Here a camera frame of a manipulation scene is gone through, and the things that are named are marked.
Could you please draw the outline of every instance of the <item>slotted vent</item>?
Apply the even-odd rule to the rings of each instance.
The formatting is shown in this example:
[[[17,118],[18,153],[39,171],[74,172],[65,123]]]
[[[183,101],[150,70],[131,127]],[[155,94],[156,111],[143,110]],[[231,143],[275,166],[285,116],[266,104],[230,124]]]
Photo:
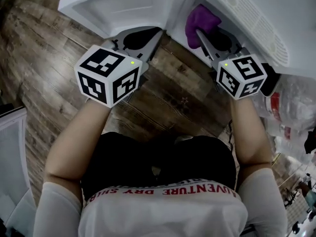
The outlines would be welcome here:
[[[288,52],[283,41],[264,14],[251,0],[221,0],[221,2],[228,11],[235,15],[236,19],[252,34],[271,57],[280,64],[288,66]]]

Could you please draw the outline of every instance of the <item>black shorts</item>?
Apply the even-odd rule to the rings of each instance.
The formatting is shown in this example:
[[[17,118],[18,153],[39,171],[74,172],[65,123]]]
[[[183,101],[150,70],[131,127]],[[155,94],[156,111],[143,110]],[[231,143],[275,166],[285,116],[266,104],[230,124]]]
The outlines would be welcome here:
[[[152,166],[159,158],[156,178]],[[146,187],[202,178],[234,189],[236,167],[219,139],[198,136],[176,145],[140,143],[115,132],[100,136],[81,180],[85,200],[111,186]]]

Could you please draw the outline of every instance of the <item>purple object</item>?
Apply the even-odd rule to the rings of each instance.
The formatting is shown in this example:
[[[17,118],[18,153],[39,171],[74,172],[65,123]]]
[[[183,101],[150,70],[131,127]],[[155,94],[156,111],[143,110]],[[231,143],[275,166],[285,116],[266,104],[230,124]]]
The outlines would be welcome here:
[[[192,49],[199,48],[201,46],[197,29],[203,30],[209,34],[214,28],[216,28],[222,20],[209,11],[204,5],[199,4],[187,19],[186,24],[186,36],[188,39],[189,47]]]

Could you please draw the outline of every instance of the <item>cube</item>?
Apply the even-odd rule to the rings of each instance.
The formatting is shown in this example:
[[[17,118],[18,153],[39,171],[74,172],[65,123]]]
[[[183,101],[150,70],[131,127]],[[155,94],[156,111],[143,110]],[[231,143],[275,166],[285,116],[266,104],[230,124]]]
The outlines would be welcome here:
[[[138,88],[142,64],[138,59],[93,45],[75,65],[80,91],[111,108]]]
[[[216,81],[234,98],[259,92],[267,73],[255,54],[219,62]]]

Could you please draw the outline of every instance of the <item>wooden floor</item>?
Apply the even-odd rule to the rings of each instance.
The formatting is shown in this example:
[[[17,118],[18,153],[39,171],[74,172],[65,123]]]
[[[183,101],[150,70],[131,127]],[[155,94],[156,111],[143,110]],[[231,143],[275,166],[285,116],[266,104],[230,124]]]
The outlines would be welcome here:
[[[28,110],[26,150],[36,199],[49,148],[85,102],[73,66],[104,40],[57,11],[59,0],[2,0],[0,88],[4,101]],[[129,103],[116,105],[105,127],[139,141],[162,133],[219,136],[230,120],[228,97],[210,69],[164,36]]]

